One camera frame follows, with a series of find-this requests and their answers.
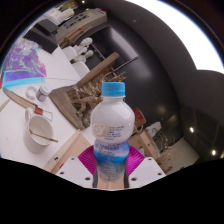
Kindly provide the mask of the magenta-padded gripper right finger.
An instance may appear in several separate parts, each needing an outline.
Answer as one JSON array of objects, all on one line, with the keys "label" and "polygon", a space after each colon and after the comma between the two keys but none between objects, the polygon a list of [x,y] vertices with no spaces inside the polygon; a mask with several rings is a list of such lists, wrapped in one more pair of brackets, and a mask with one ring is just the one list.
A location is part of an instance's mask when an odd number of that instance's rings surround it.
[{"label": "magenta-padded gripper right finger", "polygon": [[125,188],[140,188],[165,176],[153,157],[144,157],[137,149],[130,147],[124,175]]}]

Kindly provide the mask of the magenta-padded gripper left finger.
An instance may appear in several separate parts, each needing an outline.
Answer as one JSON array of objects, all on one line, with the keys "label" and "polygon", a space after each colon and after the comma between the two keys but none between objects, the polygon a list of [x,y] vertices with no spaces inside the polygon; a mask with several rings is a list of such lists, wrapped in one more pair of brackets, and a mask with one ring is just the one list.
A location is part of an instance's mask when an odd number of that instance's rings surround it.
[{"label": "magenta-padded gripper left finger", "polygon": [[96,160],[93,147],[84,150],[78,157],[70,157],[57,171],[56,175],[84,188],[94,188]]}]

